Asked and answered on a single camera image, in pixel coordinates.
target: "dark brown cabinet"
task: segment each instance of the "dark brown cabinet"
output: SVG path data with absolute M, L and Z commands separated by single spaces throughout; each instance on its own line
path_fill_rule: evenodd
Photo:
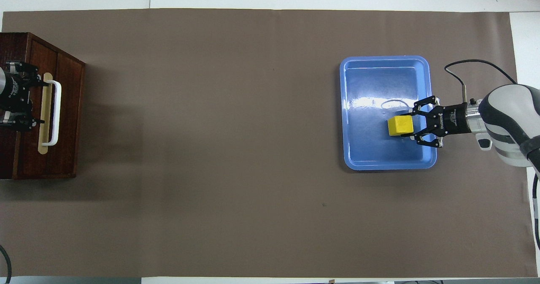
M 62 85 L 58 142 L 46 154 L 38 152 L 39 128 L 16 132 L 0 127 L 0 179 L 56 179 L 74 177 L 81 127 L 81 94 L 85 64 L 31 33 L 0 33 L 0 65 L 20 60 L 51 73 Z M 42 88 L 30 91 L 36 118 L 41 116 Z

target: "white handle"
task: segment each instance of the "white handle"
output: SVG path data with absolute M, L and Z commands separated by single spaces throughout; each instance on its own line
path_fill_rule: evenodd
M 48 84 L 54 84 L 54 112 L 52 113 L 52 136 L 51 141 L 42 146 L 54 146 L 58 142 L 58 130 L 60 128 L 60 101 L 62 100 L 62 86 L 56 80 L 46 80 Z

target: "brown surface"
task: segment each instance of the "brown surface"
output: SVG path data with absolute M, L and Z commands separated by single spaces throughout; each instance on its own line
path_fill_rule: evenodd
M 39 129 L 17 133 L 0 128 L 5 139 L 0 146 L 0 179 L 69 178 L 76 174 L 79 114 L 84 63 L 29 33 L 0 34 L 2 55 L 0 65 L 6 60 L 23 60 L 39 68 L 38 74 L 52 73 L 62 84 L 62 110 L 60 131 L 56 145 L 47 154 L 37 151 Z M 35 118 L 41 116 L 42 88 L 30 91 Z
M 445 139 L 428 170 L 343 162 L 338 65 L 477 57 L 515 76 L 507 13 L 156 9 L 4 14 L 87 62 L 78 177 L 0 184 L 16 275 L 535 276 L 524 169 Z M 455 69 L 471 97 L 505 83 Z

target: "yellow block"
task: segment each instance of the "yellow block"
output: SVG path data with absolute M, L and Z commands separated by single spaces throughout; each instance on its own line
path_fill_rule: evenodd
M 396 115 L 388 120 L 388 133 L 390 136 L 412 133 L 413 117 L 411 115 Z

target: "blue plastic tray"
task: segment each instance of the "blue plastic tray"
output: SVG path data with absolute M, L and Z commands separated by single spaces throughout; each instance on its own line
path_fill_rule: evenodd
M 354 170 L 426 169 L 436 148 L 388 135 L 387 120 L 432 95 L 429 65 L 419 56 L 349 57 L 341 62 L 341 111 L 345 163 Z M 415 132 L 425 128 L 413 117 Z

